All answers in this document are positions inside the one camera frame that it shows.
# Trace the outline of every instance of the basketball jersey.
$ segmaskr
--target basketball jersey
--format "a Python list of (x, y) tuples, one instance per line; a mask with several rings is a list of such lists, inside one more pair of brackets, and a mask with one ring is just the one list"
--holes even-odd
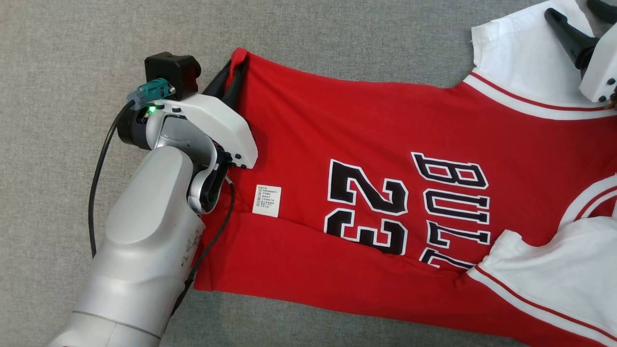
[[(499, 47), (518, 44), (513, 35), (556, 41), (542, 17), (548, 6), (590, 31), (573, 0), (475, 28), (477, 67), (449, 89), (336, 80), (237, 49), (230, 80), (245, 64), (238, 113), (259, 158), (251, 170), (229, 172), (234, 210), (195, 288), (532, 346), (601, 345), (529, 315), (467, 274), (504, 230), (543, 246), (560, 225), (612, 213), (615, 113), (580, 97), (578, 71), (558, 42), (541, 49), (558, 59), (545, 76), (559, 74), (559, 83), (515, 83), (525, 72), (491, 73), (507, 63)], [(532, 52), (519, 51), (511, 70), (521, 71)], [(560, 99), (568, 93), (573, 97)], [(204, 241), (229, 202), (224, 188), (204, 217)]]

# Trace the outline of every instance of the red fabric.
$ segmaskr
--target red fabric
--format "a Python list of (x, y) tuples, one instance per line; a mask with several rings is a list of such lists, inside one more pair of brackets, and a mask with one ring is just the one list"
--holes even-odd
[[(598, 346), (517, 310), (466, 276), (465, 269), (439, 260), (433, 262), (436, 268), (420, 258), (429, 246), (427, 221), (490, 232), (491, 243), (510, 229), (527, 244), (546, 244), (570, 202), (617, 172), (613, 117), (540, 119), (464, 83), (439, 89), (348, 82), (283, 67), (243, 49), (234, 52), (233, 64), (246, 60), (238, 112), (251, 126), (259, 158), (254, 169), (229, 173), (236, 187), (234, 212), (198, 272), (196, 289), (514, 337), (531, 346)], [(427, 180), (411, 152), (476, 163), (488, 187)], [(384, 180), (403, 182), (407, 212), (372, 211), (356, 183), (349, 186), (357, 192), (354, 206), (329, 201), (332, 159), (361, 167), (386, 199)], [(251, 213), (256, 185), (282, 187), (278, 218)], [(427, 189), (489, 197), (488, 208), (479, 209), (490, 213), (488, 224), (429, 214)], [(205, 216), (204, 241), (227, 212), (228, 193), (225, 187), (217, 210)], [(359, 225), (378, 229), (382, 219), (400, 222), (407, 229), (404, 255), (324, 233), (326, 216), (337, 208), (355, 211), (354, 227), (345, 229), (350, 238)], [(379, 237), (387, 239), (383, 233)], [(491, 247), (442, 237), (449, 248), (431, 247), (471, 264)]]

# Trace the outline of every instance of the red stripe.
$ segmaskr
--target red stripe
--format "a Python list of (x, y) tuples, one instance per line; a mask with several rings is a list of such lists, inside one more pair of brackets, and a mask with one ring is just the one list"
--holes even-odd
[(537, 102), (537, 101), (533, 101), (533, 100), (529, 100), (529, 99), (525, 99), (522, 96), (518, 96), (516, 94), (513, 94), (503, 88), (501, 88), (500, 86), (496, 85), (495, 83), (492, 83), (491, 81), (487, 80), (486, 78), (478, 75), (475, 72), (471, 72), (470, 75), (474, 76), (475, 78), (477, 78), (478, 80), (481, 80), (482, 82), (486, 83), (487, 85), (499, 90), (500, 92), (502, 92), (503, 94), (506, 94), (507, 96), (520, 100), (522, 102), (526, 102), (528, 104), (532, 104), (535, 106), (540, 106), (540, 107), (544, 107), (545, 109), (552, 109), (552, 110), (558, 110), (558, 111), (583, 111), (583, 112), (594, 112), (594, 111), (602, 111), (604, 110), (604, 107), (593, 107), (593, 108), (588, 108), (588, 107), (563, 107), (563, 106), (555, 106), (555, 105), (548, 105), (548, 104), (542, 104), (541, 102)]
[(611, 340), (613, 340), (613, 341), (617, 341), (617, 337), (614, 337), (614, 336), (613, 336), (613, 335), (611, 335), (610, 333), (608, 333), (608, 332), (606, 332), (606, 331), (604, 331), (604, 330), (602, 330), (602, 329), (600, 329), (600, 328), (598, 328), (598, 327), (594, 327), (594, 326), (593, 326), (593, 325), (591, 325), (591, 324), (587, 324), (587, 323), (585, 323), (585, 322), (581, 322), (580, 320), (577, 320), (577, 319), (574, 319), (574, 318), (572, 318), (572, 317), (566, 316), (566, 315), (564, 315), (564, 314), (562, 314), (562, 313), (559, 313), (559, 312), (557, 312), (557, 311), (555, 311), (555, 310), (553, 310), (553, 309), (549, 309), (549, 308), (547, 308), (547, 307), (543, 307), (543, 306), (541, 306), (541, 305), (538, 305), (538, 304), (536, 304), (536, 303), (534, 303), (534, 302), (532, 302), (532, 301), (529, 301), (529, 300), (525, 299), (524, 297), (520, 296), (519, 294), (516, 294), (516, 293), (515, 293), (512, 289), (508, 288), (506, 285), (504, 285), (502, 282), (500, 282), (499, 280), (497, 280), (495, 277), (491, 276), (488, 272), (484, 271), (484, 269), (480, 268), (480, 266), (479, 266), (479, 265), (476, 265), (476, 270), (478, 270), (478, 272), (479, 272), (479, 273), (481, 273), (481, 274), (483, 274), (484, 276), (486, 276), (486, 277), (488, 277), (489, 279), (491, 279), (491, 280), (492, 280), (493, 282), (495, 282), (496, 284), (500, 285), (503, 289), (507, 290), (510, 294), (512, 294), (514, 297), (516, 297), (516, 298), (517, 298), (517, 299), (519, 299), (520, 301), (522, 301), (522, 302), (524, 302), (524, 303), (526, 303), (526, 304), (528, 304), (528, 305), (530, 305), (530, 306), (533, 306), (533, 307), (535, 307), (535, 308), (537, 308), (537, 309), (541, 309), (541, 310), (543, 310), (543, 311), (546, 311), (546, 312), (552, 313), (552, 314), (554, 314), (554, 315), (556, 315), (556, 316), (558, 316), (558, 317), (561, 317), (561, 318), (563, 318), (563, 319), (569, 320), (569, 321), (570, 321), (570, 322), (572, 322), (572, 323), (575, 323), (575, 324), (578, 324), (578, 325), (582, 325), (582, 326), (583, 326), (583, 327), (585, 327), (585, 328), (589, 328), (589, 329), (595, 330), (596, 332), (601, 333), (602, 335), (604, 335), (604, 336), (608, 337), (609, 339), (611, 339)]
[(598, 201), (599, 199), (603, 198), (605, 195), (607, 195), (608, 193), (611, 193), (613, 191), (617, 190), (617, 186), (614, 186), (613, 188), (609, 188), (603, 192), (601, 192), (600, 194), (596, 195), (595, 198), (591, 199), (579, 212), (578, 215), (576, 215), (576, 219), (575, 220), (579, 220), (581, 219), (582, 215), (585, 213), (585, 211), (591, 206), (593, 205), (594, 202)]

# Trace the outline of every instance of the black cable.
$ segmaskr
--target black cable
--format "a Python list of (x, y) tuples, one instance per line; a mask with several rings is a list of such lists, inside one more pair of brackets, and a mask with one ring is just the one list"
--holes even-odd
[(105, 155), (107, 154), (107, 149), (109, 149), (109, 144), (114, 137), (114, 132), (118, 127), (118, 123), (122, 118), (122, 115), (128, 111), (132, 105), (135, 104), (134, 100), (129, 101), (118, 113), (112, 126), (109, 128), (109, 132), (107, 133), (107, 137), (105, 138), (105, 142), (103, 143), (103, 148), (101, 148), (101, 154), (99, 155), (99, 162), (96, 163), (96, 170), (94, 170), (94, 178), (92, 179), (92, 186), (90, 187), (90, 199), (88, 201), (88, 231), (90, 234), (90, 249), (92, 250), (92, 257), (96, 254), (96, 240), (94, 239), (94, 196), (96, 195), (96, 186), (99, 184), (99, 177), (101, 176), (101, 169), (103, 168), (103, 162), (105, 161)]
[(221, 236), (221, 234), (225, 230), (225, 227), (227, 226), (227, 223), (230, 221), (231, 212), (233, 211), (233, 204), (234, 204), (234, 202), (236, 200), (236, 190), (233, 187), (233, 182), (232, 181), (227, 179), (227, 182), (229, 182), (229, 184), (230, 184), (230, 191), (231, 191), (230, 208), (227, 211), (227, 215), (225, 216), (225, 219), (223, 220), (223, 223), (218, 228), (217, 233), (214, 234), (214, 237), (212, 238), (210, 243), (205, 247), (204, 251), (201, 252), (201, 255), (199, 256), (199, 259), (195, 263), (195, 267), (193, 267), (193, 269), (189, 273), (189, 277), (186, 279), (186, 281), (184, 281), (184, 290), (182, 291), (182, 293), (180, 293), (180, 296), (176, 300), (176, 304), (174, 305), (173, 310), (172, 310), (172, 316), (176, 312), (178, 307), (180, 307), (180, 304), (182, 303), (182, 300), (184, 300), (184, 297), (186, 296), (187, 292), (191, 288), (191, 285), (193, 284), (193, 281), (195, 280), (195, 274), (197, 273), (197, 270), (199, 269), (199, 266), (201, 265), (201, 262), (204, 260), (205, 256), (208, 255), (208, 252), (210, 251), (210, 248), (212, 248), (212, 245), (214, 245), (214, 243), (217, 241), (218, 237)]

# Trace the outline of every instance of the white sleeve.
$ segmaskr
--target white sleeve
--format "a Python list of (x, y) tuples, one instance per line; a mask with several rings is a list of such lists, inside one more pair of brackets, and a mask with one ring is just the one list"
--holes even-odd
[(545, 246), (506, 230), (468, 275), (519, 310), (617, 346), (617, 219), (581, 219)]

